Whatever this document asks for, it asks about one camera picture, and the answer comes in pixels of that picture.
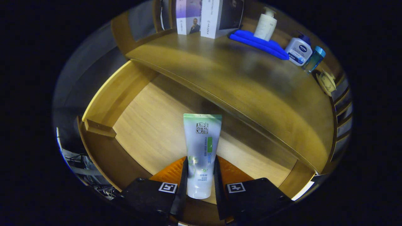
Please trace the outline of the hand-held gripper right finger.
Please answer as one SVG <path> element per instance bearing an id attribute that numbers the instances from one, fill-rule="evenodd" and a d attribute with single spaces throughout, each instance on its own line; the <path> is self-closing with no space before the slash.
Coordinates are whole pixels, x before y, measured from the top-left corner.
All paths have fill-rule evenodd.
<path id="1" fill-rule="evenodd" d="M 217 210 L 226 224 L 262 224 L 292 205 L 265 177 L 253 179 L 221 156 L 216 156 L 214 167 Z"/>

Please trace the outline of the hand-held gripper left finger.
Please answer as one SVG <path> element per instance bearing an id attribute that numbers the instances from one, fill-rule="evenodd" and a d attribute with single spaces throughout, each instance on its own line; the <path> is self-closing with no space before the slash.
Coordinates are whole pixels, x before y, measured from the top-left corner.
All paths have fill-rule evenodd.
<path id="1" fill-rule="evenodd" d="M 140 225 L 177 225 L 186 205 L 187 177 L 185 156 L 149 179 L 136 178 L 118 193 L 118 205 Z"/>

